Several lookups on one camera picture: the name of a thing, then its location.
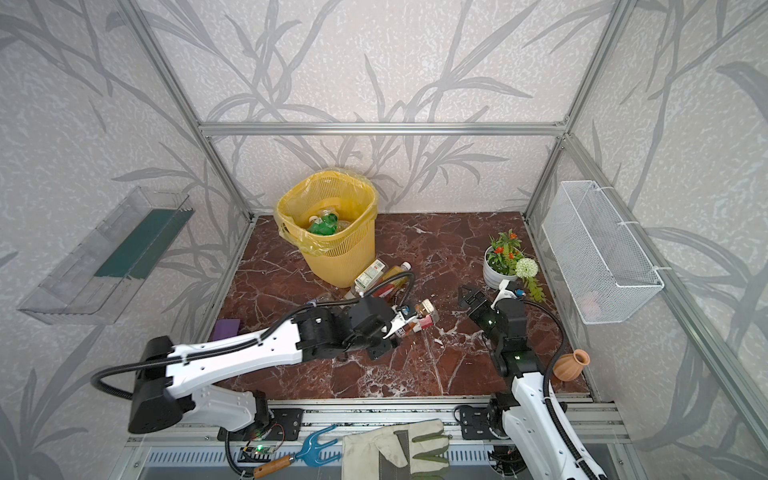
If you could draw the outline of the yellow liquid bottle red label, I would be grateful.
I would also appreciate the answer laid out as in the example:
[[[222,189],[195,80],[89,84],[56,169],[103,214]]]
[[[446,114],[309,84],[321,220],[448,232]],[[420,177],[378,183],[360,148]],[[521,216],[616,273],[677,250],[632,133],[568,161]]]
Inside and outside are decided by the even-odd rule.
[[[410,271],[412,268],[409,262],[403,262],[400,265],[390,268],[381,278],[383,286],[373,293],[374,297],[390,298],[395,296],[408,282],[408,277],[403,276],[393,281],[390,279],[398,274]]]

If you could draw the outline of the green plastic bottle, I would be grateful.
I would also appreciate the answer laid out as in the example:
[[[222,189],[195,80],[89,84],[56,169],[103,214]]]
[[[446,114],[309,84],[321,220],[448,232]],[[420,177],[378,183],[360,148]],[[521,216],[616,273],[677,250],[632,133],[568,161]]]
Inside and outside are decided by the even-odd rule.
[[[337,233],[339,219],[335,213],[323,216],[312,216],[307,231],[314,235],[331,236]]]

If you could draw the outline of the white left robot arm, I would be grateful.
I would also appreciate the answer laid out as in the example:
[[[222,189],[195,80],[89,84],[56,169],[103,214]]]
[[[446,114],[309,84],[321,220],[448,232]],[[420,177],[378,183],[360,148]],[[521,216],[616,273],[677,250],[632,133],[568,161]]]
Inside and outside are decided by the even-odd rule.
[[[140,361],[94,373],[98,391],[130,401],[128,430],[158,432],[182,421],[219,426],[229,432],[265,425],[265,401],[252,392],[218,387],[218,382],[253,371],[327,360],[364,350],[372,360],[397,347],[397,329],[407,321],[404,301],[391,306],[380,290],[397,280],[408,288],[412,271],[398,273],[354,299],[304,304],[269,328],[224,340],[173,344],[149,341]]]

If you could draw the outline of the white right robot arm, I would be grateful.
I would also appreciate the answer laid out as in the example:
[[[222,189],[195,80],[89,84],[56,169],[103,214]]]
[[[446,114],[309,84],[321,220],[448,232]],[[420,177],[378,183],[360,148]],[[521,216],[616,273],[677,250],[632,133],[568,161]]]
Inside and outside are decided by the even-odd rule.
[[[555,358],[543,365],[530,345],[526,309],[532,307],[558,328],[557,355],[567,336],[561,320],[540,303],[503,281],[494,300],[479,288],[462,285],[458,304],[480,327],[490,357],[507,390],[493,394],[484,408],[460,405],[454,417],[464,440],[508,440],[506,454],[491,452],[503,475],[528,472],[534,479],[605,479],[603,468],[579,439],[552,387]]]

